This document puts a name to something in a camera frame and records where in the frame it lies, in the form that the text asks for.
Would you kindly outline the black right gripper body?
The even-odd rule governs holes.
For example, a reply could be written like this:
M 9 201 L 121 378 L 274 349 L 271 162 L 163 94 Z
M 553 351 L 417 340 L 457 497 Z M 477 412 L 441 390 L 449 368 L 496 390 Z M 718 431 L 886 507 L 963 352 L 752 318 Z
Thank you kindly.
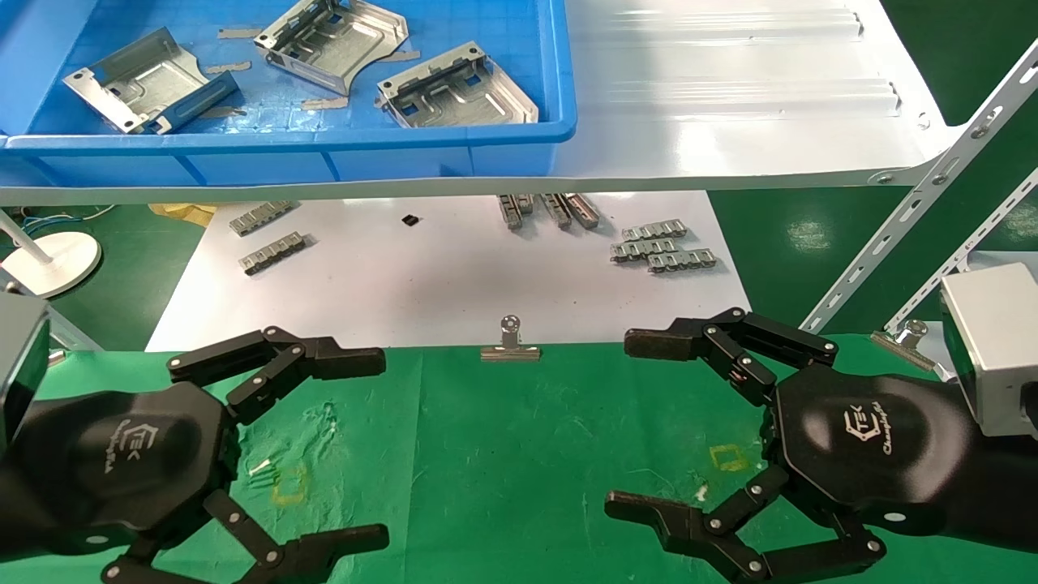
M 778 382 L 772 457 L 813 520 L 830 515 L 898 535 L 941 535 L 974 444 L 967 404 L 941 382 L 812 365 Z

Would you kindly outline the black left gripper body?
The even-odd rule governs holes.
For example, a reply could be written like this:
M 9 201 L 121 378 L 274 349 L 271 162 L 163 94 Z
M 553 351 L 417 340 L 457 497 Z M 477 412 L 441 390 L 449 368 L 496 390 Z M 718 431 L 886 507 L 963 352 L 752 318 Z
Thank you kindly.
M 16 555 L 78 556 L 138 537 L 177 547 L 236 477 L 238 428 L 190 382 L 32 404 L 16 432 Z

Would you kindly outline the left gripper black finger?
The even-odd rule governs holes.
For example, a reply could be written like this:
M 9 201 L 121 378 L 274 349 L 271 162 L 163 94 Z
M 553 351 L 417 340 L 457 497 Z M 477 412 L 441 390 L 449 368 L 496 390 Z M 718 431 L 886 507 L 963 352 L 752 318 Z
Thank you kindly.
M 370 524 L 329 530 L 278 544 L 224 489 L 215 489 L 201 500 L 204 513 L 219 522 L 255 563 L 238 583 L 325 583 L 345 556 L 371 553 L 389 545 L 386 525 Z M 182 574 L 152 565 L 160 551 L 159 539 L 141 536 L 101 573 L 104 583 L 199 583 Z
M 386 369 L 381 347 L 345 349 L 333 337 L 297 337 L 282 328 L 253 330 L 168 362 L 173 382 L 198 387 L 249 373 L 226 396 L 238 424 L 254 423 L 305 380 L 352 380 L 381 376 Z

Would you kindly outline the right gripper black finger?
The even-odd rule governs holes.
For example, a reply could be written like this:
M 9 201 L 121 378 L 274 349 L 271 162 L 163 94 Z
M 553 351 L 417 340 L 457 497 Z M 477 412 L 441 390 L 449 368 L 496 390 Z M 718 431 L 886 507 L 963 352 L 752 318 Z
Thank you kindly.
M 701 508 L 656 496 L 608 492 L 604 510 L 614 520 L 636 522 L 656 533 L 667 553 L 703 560 L 730 583 L 812 583 L 871 569 L 886 555 L 886 544 L 849 515 L 823 513 L 835 537 L 778 548 L 753 550 L 739 530 L 788 492 L 790 476 L 768 466 L 748 484 L 705 513 Z
M 633 328 L 625 333 L 625 353 L 656 361 L 704 361 L 747 402 L 774 400 L 778 377 L 755 354 L 804 369 L 834 366 L 834 341 L 743 309 L 708 319 L 677 318 L 663 330 Z

